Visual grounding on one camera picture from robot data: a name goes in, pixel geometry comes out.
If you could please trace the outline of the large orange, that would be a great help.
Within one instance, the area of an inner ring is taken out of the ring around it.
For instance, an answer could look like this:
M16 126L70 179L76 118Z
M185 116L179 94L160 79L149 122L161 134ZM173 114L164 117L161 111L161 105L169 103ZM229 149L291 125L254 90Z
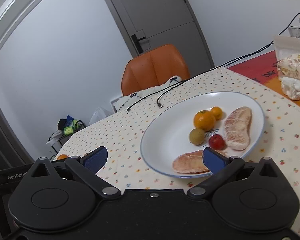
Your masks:
M57 160L62 160L62 159L66 159L68 158L68 156L66 154L61 154L57 157Z
M205 132L210 131L214 128L216 123L215 116L207 110L198 112L193 119L195 128L204 130Z

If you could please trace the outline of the small mandarin orange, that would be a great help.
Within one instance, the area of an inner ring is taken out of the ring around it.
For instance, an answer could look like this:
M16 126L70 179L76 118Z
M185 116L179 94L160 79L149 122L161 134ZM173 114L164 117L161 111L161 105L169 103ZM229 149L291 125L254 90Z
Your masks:
M223 117L223 111L221 108L215 106L210 109L210 112L213 114L216 120L221 120Z

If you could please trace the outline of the black metal shelf rack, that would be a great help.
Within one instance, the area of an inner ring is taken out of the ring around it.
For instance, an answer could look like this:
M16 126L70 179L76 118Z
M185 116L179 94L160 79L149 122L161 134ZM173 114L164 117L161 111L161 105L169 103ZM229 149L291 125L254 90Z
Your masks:
M81 120L81 122L82 122L82 126L75 133L86 128L85 123L82 120ZM69 139L75 133L70 134L70 135L64 135L64 128L63 128L63 130L57 130L55 133L53 133L52 135L49 136L46 144L49 145L53 149L53 151L57 154L58 150L57 150L57 148L55 148L55 144L58 144L60 146L60 148L62 148L65 140Z

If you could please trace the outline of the green packet on shelf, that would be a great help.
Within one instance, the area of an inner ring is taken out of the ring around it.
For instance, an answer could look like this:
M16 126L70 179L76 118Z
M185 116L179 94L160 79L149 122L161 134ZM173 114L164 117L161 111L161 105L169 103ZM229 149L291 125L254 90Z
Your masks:
M72 120L70 124L68 124L66 127L64 127L64 135L70 135L75 133L79 128L82 126L81 120Z

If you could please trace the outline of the white plate blue rim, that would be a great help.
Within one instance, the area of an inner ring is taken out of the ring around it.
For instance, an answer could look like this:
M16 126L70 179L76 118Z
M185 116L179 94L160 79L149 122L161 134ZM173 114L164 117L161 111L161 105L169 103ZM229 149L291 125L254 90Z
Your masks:
M206 132L203 144L196 146L189 140L194 129L193 119L199 111L219 107L223 111L221 120L217 121L213 130ZM173 161L184 153L203 150L208 146L209 138L214 134L224 135L224 123L227 117L240 107L251 109L251 120L248 134L250 143L245 150L237 151L226 147L226 157L245 158L257 145L264 128L264 112L260 104L251 97L236 92L212 92L186 99L157 116L146 128L140 144L143 161L159 174L181 179L210 176L210 172L184 174L175 172Z

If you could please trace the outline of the clear plastic bag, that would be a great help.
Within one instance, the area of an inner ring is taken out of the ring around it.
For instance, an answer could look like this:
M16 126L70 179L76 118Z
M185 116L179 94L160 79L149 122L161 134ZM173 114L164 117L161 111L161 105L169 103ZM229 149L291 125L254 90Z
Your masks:
M108 116L112 115L113 113L104 109L103 107L97 107L89 121L89 126L103 120L104 118L107 118Z

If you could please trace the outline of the floral patterned tablecloth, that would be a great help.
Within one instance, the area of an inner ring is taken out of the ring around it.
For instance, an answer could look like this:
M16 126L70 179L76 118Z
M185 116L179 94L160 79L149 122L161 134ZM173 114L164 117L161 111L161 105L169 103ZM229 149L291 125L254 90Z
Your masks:
M151 96L128 112L118 112L81 130L66 142L60 154L83 156L104 146L109 160L98 175L119 189L189 189L200 179L167 177L145 164L140 154L141 137L163 109L217 91L239 92L261 105L265 114L263 133L246 160L271 157L300 200L300 107L263 85L223 68L195 77L162 99ZM292 228L300 235L300 211Z

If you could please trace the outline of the white black-stitched cushion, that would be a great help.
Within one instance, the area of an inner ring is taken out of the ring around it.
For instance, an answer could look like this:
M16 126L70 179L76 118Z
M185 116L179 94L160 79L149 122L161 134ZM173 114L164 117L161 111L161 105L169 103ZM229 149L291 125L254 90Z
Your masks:
M121 99L122 106L120 107L119 111L127 109L130 107L133 103L137 102L138 100L141 100L145 96L148 96L149 94L152 94L154 92L158 92L164 88L168 88L172 85L175 85L182 81L182 78L179 76L172 76L168 81L166 81L163 85L147 88L144 90L140 90L137 92L134 92L132 94L129 94L127 96L123 96Z

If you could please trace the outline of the red table mat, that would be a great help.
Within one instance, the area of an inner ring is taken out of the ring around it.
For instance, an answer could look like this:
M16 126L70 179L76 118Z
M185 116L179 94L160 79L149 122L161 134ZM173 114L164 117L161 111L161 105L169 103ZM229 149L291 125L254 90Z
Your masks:
M266 84L272 79L276 79L277 58L275 51L259 55L253 59L244 61L229 67L229 70L248 77L256 82Z

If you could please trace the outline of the orange leather chair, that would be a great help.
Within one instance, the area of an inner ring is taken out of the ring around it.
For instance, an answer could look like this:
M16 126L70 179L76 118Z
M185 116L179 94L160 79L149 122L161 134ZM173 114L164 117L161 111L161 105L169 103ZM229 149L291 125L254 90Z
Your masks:
M172 44L166 44L130 60L121 80L122 95L163 85L173 76L190 78L188 66Z

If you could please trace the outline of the box of white snacks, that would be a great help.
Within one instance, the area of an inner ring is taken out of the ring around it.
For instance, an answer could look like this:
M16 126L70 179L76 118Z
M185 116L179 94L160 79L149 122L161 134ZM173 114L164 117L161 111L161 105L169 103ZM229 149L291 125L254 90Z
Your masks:
M300 38L274 36L278 78L283 94L300 100Z

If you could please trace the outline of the grey door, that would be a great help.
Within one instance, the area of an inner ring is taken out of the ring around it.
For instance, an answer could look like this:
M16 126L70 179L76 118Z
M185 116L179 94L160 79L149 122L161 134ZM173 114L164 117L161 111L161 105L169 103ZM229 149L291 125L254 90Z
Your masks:
M213 68L214 62L189 0L105 0L132 55L138 53L131 39L140 41L143 53L166 44L174 45L190 74Z

